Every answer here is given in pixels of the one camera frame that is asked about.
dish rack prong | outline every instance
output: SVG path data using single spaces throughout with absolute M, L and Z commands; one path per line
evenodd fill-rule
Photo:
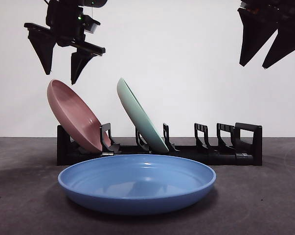
M 163 137 L 165 139 L 165 144 L 169 149 L 169 152 L 180 152 L 180 150 L 176 149 L 176 145 L 170 142 L 169 137 L 169 126 L 166 123 L 163 123 Z
M 145 152 L 151 153 L 150 146 L 143 140 L 140 132 L 136 128 L 136 144 Z
M 99 127 L 99 137 L 100 137 L 100 143 L 102 144 L 102 155 L 103 156 L 110 156 L 113 154 L 118 154 L 120 153 L 120 144 L 119 143 L 115 143 L 115 141 L 112 138 L 112 131 L 111 131 L 111 124 L 110 123 L 106 123 L 103 124 Z M 105 143 L 105 138 L 104 135 L 106 133 L 106 131 L 108 131 L 108 138 L 110 140 L 110 146 L 108 146 Z

black dish rack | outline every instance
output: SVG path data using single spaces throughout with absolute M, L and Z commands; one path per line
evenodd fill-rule
M 253 132 L 252 143 L 241 140 L 241 130 Z M 229 132 L 231 144 L 221 138 L 220 132 Z M 120 145 L 112 138 L 111 124 L 100 126 L 100 141 L 102 153 L 93 154 L 70 140 L 70 135 L 59 125 L 57 127 L 57 165 L 73 165 L 90 159 L 113 156 L 118 154 L 158 154 L 195 160 L 207 165 L 262 165 L 262 126 L 236 123 L 234 126 L 217 123 L 218 145 L 209 144 L 208 127 L 194 124 L 196 145 L 175 145 L 169 139 L 169 126 L 163 124 L 164 142 L 169 149 L 166 154 L 153 151 L 143 140 L 136 129 L 136 145 Z M 104 133 L 108 132 L 110 145 L 103 141 Z M 199 132 L 204 133 L 204 143 L 199 138 Z

blue plate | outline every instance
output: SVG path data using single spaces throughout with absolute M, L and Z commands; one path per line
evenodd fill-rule
M 164 155 L 118 155 L 72 165 L 58 181 L 67 196 L 91 210 L 147 215 L 198 202 L 213 187 L 216 173 L 189 159 Z

white wall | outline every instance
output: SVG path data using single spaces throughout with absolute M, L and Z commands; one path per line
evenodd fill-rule
M 134 136 L 116 93 L 126 79 L 161 132 L 193 136 L 200 122 L 215 136 L 217 122 L 263 125 L 266 137 L 295 137 L 295 52 L 264 70 L 273 38 L 239 65 L 239 0 L 108 0 L 94 9 L 102 23 L 87 41 L 105 47 L 72 88 L 114 136 Z M 0 136 L 54 137 L 57 120 L 46 88 L 70 84 L 73 48 L 55 47 L 50 76 L 27 40 L 25 22 L 45 25 L 43 0 L 0 0 Z M 91 8 L 85 8 L 91 15 Z

gray floor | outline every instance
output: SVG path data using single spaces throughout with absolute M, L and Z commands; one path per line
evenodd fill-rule
M 263 166 L 213 166 L 215 187 L 199 203 L 126 217 L 66 198 L 56 139 L 0 138 L 0 235 L 295 235 L 295 138 L 264 139 L 263 146 Z

